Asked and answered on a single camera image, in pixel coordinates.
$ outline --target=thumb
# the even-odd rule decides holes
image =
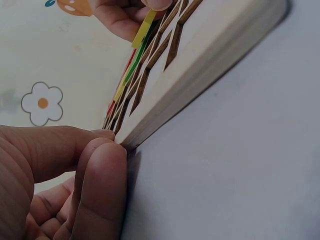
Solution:
[[[147,7],[155,11],[163,11],[171,6],[173,0],[141,0]]]

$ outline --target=orange flower center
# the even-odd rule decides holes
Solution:
[[[48,100],[46,98],[40,98],[39,101],[38,101],[38,106],[39,108],[41,109],[45,109],[46,107],[48,107]]]

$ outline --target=white flower print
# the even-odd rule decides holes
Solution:
[[[33,85],[32,91],[23,96],[21,107],[30,114],[30,121],[34,126],[45,126],[49,120],[59,121],[63,116],[60,106],[63,93],[60,88],[48,87],[44,82]]]

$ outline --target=hand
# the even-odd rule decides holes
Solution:
[[[0,126],[0,236],[15,240],[119,239],[127,153],[110,131]],[[76,171],[34,196],[34,184]]]
[[[163,17],[173,0],[88,0],[93,14],[115,35],[132,42],[149,9]]]

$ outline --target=finger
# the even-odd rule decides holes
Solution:
[[[61,210],[57,213],[57,215],[53,218],[50,218],[44,224],[40,226],[41,230],[48,236],[50,239],[54,239],[54,236],[59,231],[61,226],[67,221],[68,213],[71,205],[71,197],[70,195],[68,199],[65,201]]]
[[[143,8],[137,8],[137,7],[127,7],[123,9],[128,16],[134,20],[137,23],[142,23],[144,19],[146,18],[150,8],[149,7],[143,7]],[[165,15],[166,11],[158,11],[155,15],[154,20],[159,20]]]
[[[38,239],[45,239],[48,240],[49,238],[41,231],[41,228],[36,223],[35,219],[29,213],[26,216],[25,220],[25,231],[23,239],[25,240],[38,240]]]
[[[119,239],[126,203],[127,153],[105,143],[92,154],[83,180],[74,239]]]
[[[85,146],[105,135],[74,127],[0,127],[0,137],[14,145],[31,167],[35,183],[74,171]]]
[[[72,228],[75,222],[78,206],[81,199],[82,185],[85,177],[86,168],[90,157],[93,152],[101,145],[108,143],[105,138],[96,138],[88,143],[84,148],[78,162],[78,166],[75,173],[74,191],[71,198],[71,205],[68,212],[67,221],[61,226],[56,233],[56,239],[64,240],[69,239],[71,236]]]
[[[69,178],[49,190],[35,195],[30,205],[30,213],[40,226],[51,218],[56,217],[74,190],[75,177]]]
[[[147,7],[155,11],[163,11],[171,6],[173,0],[141,0]]]
[[[130,18],[130,16],[118,5],[99,4],[89,1],[91,9],[96,18],[116,36],[132,42],[139,30],[140,24]]]

